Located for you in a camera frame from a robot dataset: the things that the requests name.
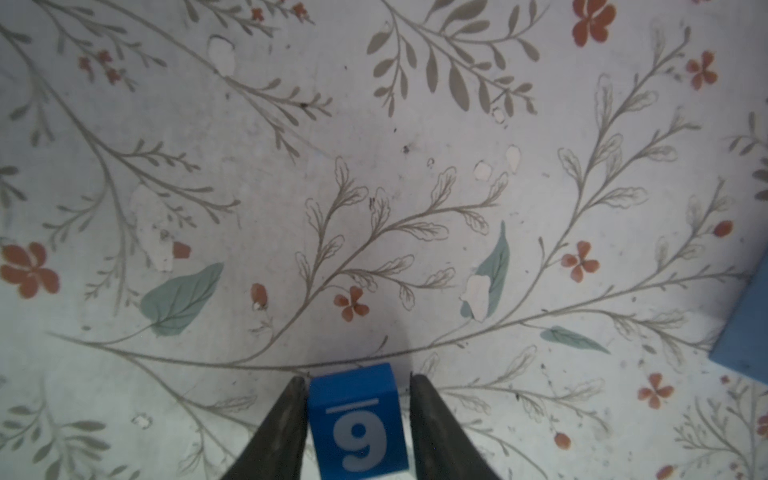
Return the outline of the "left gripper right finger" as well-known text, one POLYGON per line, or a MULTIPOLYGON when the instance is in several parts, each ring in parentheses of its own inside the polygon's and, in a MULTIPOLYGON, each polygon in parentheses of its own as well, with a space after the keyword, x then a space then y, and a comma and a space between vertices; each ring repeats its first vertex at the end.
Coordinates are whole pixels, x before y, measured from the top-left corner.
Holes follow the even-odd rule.
POLYGON ((416 478, 498 480, 429 378, 412 375, 409 390, 416 478))

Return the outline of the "blue number nine cube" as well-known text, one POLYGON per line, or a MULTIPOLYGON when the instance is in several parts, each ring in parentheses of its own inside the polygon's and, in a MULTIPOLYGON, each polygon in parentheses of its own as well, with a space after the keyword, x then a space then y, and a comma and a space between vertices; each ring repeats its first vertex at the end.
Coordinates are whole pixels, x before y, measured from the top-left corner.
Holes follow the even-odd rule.
POLYGON ((409 468, 399 392, 387 363, 313 379, 308 418, 323 479, 368 479, 409 468))

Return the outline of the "light blue plank block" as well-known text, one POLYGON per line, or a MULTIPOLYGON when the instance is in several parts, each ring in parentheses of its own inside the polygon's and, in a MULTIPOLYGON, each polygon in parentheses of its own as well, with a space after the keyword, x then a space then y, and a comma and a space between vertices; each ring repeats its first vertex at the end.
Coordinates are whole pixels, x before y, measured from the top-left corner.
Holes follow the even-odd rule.
POLYGON ((709 359, 767 385, 767 252, 736 303, 709 359))

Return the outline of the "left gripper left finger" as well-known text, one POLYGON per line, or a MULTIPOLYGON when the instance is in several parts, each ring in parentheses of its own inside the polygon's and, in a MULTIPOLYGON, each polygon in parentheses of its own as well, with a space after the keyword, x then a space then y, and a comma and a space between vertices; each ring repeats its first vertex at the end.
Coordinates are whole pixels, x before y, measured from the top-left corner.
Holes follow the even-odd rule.
POLYGON ((308 430, 307 401, 305 379, 293 377, 222 479, 299 479, 308 430))

